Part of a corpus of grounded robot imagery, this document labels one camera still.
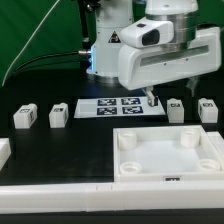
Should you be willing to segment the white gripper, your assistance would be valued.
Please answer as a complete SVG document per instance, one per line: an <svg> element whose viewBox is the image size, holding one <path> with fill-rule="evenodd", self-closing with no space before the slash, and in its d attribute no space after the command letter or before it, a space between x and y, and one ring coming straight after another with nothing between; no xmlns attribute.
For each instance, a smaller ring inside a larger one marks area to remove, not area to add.
<svg viewBox="0 0 224 224"><path fill-rule="evenodd" d="M199 75L217 71L221 66L220 28L196 32L188 49L169 51L162 46L137 49L124 45L119 52L118 79L128 90L144 88L148 104L158 105L153 87L191 77L186 87L195 91Z"/></svg>

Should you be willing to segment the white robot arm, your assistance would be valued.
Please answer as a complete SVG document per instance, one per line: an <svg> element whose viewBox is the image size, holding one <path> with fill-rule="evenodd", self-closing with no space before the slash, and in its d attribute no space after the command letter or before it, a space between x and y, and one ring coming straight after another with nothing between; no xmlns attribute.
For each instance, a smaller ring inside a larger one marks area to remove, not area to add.
<svg viewBox="0 0 224 224"><path fill-rule="evenodd" d="M96 15L88 77L143 88L151 106L158 84L197 77L221 66L220 28L198 24L197 0L84 0Z"/></svg>

